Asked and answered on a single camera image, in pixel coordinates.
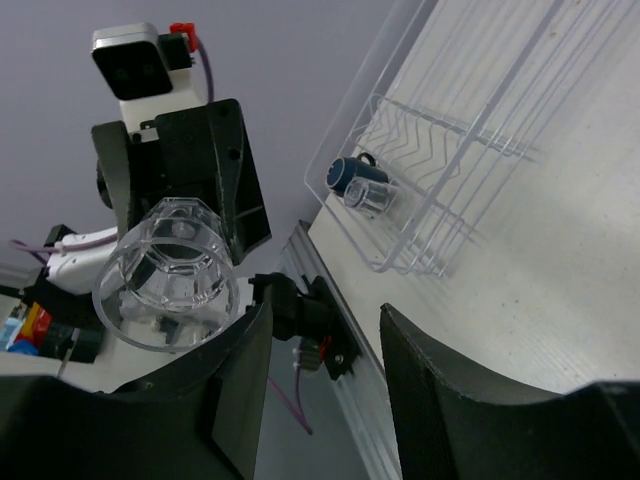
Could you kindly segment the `blue cup in rack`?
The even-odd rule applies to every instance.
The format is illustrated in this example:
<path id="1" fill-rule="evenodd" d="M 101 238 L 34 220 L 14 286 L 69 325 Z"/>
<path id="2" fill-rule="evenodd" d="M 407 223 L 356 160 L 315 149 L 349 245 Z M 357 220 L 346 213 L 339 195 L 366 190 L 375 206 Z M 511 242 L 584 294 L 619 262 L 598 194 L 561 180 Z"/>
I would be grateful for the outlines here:
<path id="1" fill-rule="evenodd" d="M 343 197 L 349 183 L 361 177 L 368 180 L 389 183 L 387 173 L 382 170 L 377 160 L 367 152 L 356 157 L 339 157 L 330 165 L 326 175 L 326 186 L 339 197 Z"/>

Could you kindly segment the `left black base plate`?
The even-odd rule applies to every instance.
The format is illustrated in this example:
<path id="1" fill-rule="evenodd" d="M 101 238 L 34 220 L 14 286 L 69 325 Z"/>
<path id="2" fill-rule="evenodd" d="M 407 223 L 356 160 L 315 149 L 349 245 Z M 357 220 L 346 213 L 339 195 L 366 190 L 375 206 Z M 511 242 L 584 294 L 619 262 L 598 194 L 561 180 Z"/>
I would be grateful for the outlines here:
<path id="1" fill-rule="evenodd" d="M 303 276 L 303 280 L 307 292 L 298 293 L 296 334 L 318 344 L 329 377 L 337 381 L 353 372 L 361 348 L 326 279 L 316 276 L 308 282 Z"/>

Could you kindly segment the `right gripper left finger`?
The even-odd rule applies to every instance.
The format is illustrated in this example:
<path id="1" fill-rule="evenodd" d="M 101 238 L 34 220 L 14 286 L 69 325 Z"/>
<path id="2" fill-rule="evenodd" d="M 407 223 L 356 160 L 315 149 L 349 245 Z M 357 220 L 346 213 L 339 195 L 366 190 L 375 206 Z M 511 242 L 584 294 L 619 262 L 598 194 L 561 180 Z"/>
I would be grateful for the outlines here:
<path id="1" fill-rule="evenodd" d="M 4 479 L 251 479 L 272 346 L 254 306 L 218 337 L 112 393 L 1 379 Z"/>

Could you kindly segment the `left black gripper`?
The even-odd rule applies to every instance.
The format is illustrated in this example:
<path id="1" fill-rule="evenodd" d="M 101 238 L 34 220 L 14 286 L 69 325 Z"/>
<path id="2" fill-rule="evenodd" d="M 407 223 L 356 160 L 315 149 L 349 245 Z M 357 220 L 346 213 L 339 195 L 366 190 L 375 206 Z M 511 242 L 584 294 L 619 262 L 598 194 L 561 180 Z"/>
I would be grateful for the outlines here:
<path id="1" fill-rule="evenodd" d="M 194 197 L 217 201 L 232 263 L 271 239 L 271 228 L 239 102 L 226 99 L 207 107 L 156 116 L 157 138 L 134 151 L 136 182 L 142 195 Z M 132 211 L 129 134 L 123 121 L 96 125 L 91 137 L 121 240 Z"/>

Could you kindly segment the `clear glass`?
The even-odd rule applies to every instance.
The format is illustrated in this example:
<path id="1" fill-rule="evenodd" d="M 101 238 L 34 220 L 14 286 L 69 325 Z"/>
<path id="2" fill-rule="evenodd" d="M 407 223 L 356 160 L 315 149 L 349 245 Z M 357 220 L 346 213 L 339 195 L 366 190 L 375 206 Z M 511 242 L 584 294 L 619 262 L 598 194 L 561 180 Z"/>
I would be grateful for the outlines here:
<path id="1" fill-rule="evenodd" d="M 376 218 L 387 213 L 398 196 L 396 185 L 354 177 L 345 189 L 343 201 L 346 207 Z"/>
<path id="2" fill-rule="evenodd" d="M 219 216 L 196 198 L 164 198 L 117 243 L 96 276 L 98 319 L 124 342 L 185 352 L 224 332 L 240 295 Z"/>

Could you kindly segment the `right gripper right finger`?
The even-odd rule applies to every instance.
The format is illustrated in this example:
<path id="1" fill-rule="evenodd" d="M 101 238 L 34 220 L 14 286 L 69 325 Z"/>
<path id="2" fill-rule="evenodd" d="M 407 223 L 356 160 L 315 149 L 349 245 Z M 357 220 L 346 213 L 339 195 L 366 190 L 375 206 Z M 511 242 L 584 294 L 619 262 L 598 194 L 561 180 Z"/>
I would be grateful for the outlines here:
<path id="1" fill-rule="evenodd" d="M 492 371 L 380 312 L 386 382 L 405 479 L 636 479 L 639 384 L 566 394 Z"/>

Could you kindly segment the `aluminium mounting rail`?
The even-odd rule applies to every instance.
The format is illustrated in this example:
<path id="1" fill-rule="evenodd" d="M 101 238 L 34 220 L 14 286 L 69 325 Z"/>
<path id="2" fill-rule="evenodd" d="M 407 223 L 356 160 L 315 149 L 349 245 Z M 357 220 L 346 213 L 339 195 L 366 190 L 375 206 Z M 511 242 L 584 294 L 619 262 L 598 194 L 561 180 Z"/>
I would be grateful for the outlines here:
<path id="1" fill-rule="evenodd" d="M 334 391 L 371 479 L 402 477 L 393 415 L 383 368 L 338 285 L 300 221 L 283 249 L 284 270 L 307 289 L 318 285 L 332 301 L 345 337 L 325 350 Z"/>

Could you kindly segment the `colourful items in background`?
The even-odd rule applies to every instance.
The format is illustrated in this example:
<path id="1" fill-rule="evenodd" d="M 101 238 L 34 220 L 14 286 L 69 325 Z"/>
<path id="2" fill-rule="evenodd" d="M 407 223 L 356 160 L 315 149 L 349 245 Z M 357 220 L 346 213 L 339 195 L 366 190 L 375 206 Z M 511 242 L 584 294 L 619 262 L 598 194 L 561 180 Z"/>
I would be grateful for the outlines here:
<path id="1" fill-rule="evenodd" d="M 39 356 L 52 316 L 39 304 L 20 303 L 1 327 L 1 350 Z"/>

